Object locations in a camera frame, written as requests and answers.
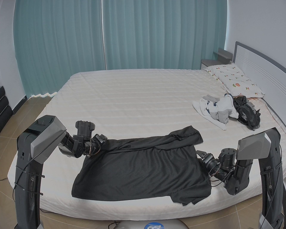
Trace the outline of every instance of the wall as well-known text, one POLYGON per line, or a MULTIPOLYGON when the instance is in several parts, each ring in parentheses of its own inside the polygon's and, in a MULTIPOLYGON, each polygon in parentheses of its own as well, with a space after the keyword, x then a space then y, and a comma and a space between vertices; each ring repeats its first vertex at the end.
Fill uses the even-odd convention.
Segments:
POLYGON ((13 18, 15 0, 0 0, 0 85, 12 109, 26 95, 15 58, 13 18))
POLYGON ((225 49, 248 45, 286 67, 286 0, 228 0, 225 49))

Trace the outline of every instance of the floor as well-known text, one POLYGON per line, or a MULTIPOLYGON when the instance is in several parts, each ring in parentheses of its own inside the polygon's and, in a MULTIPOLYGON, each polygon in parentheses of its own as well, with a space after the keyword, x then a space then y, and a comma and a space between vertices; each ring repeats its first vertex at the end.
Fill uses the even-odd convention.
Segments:
MULTIPOLYGON (((11 117, 0 132, 0 179, 6 178, 16 154, 16 138, 37 118, 50 97, 34 97, 25 102, 11 117)), ((218 212, 183 218, 189 228, 258 228, 258 217, 262 207, 261 195, 218 212)), ((84 220, 53 213, 42 213, 45 229, 107 229, 114 221, 84 220)), ((0 229, 13 229, 16 225, 15 203, 8 180, 0 181, 0 229)))

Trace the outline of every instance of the curtain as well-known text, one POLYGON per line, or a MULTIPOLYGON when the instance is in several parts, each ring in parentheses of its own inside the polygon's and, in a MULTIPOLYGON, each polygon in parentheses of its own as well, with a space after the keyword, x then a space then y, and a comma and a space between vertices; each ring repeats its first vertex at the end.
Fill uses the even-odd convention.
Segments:
POLYGON ((17 0, 15 54, 27 97, 77 72, 105 70, 100 0, 17 0))
POLYGON ((224 48, 227 0, 103 0, 107 69, 200 69, 224 48))

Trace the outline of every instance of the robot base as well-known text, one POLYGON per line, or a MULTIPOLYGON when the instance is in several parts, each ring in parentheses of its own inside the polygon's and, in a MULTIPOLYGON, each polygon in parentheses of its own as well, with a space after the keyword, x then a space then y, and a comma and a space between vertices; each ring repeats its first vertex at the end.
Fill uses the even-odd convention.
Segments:
POLYGON ((118 223, 114 229, 188 229, 182 221, 173 220, 149 220, 149 221, 131 221, 125 220, 118 223))

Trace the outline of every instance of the black cloth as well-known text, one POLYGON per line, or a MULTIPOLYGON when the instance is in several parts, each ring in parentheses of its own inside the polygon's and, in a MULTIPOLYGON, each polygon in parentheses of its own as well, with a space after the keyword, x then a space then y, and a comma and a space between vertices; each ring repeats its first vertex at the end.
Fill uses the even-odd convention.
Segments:
POLYGON ((85 158, 71 194, 101 201, 170 196, 196 204, 211 192, 194 148, 202 142, 192 126, 161 137, 107 140, 98 154, 85 158))
POLYGON ((233 98, 233 105, 239 114, 237 120, 240 123, 248 126, 253 131, 260 127, 260 109, 256 110, 254 113, 252 108, 247 104, 247 99, 245 96, 233 98))

